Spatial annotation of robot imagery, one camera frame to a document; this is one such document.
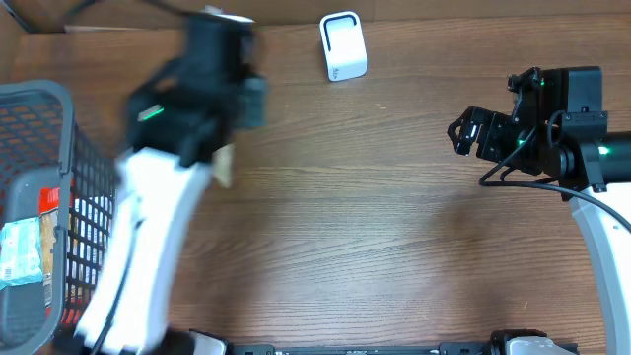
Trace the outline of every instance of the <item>gray plastic basket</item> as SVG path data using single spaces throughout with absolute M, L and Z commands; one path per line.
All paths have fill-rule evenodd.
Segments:
M 113 214 L 114 170 L 77 127 L 65 89 L 30 81 L 0 85 L 0 181 L 1 225 L 36 217 L 40 190 L 59 187 L 50 314 L 41 282 L 0 291 L 0 354 L 30 354 L 74 325 L 94 294 Z

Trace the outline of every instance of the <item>table surface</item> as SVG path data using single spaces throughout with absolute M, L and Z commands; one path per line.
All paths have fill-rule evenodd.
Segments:
M 239 133 L 235 186 L 190 224 L 171 320 L 238 343 L 429 345 L 537 328 L 604 352 L 590 260 L 559 195 L 484 189 L 454 154 L 469 106 L 510 111 L 506 75 L 600 65 L 610 130 L 631 129 L 631 17 L 364 25 L 368 74 L 329 83 L 315 25 L 260 29 L 268 124 Z M 16 81 L 67 86 L 109 154 L 128 95 L 177 31 L 28 35 Z

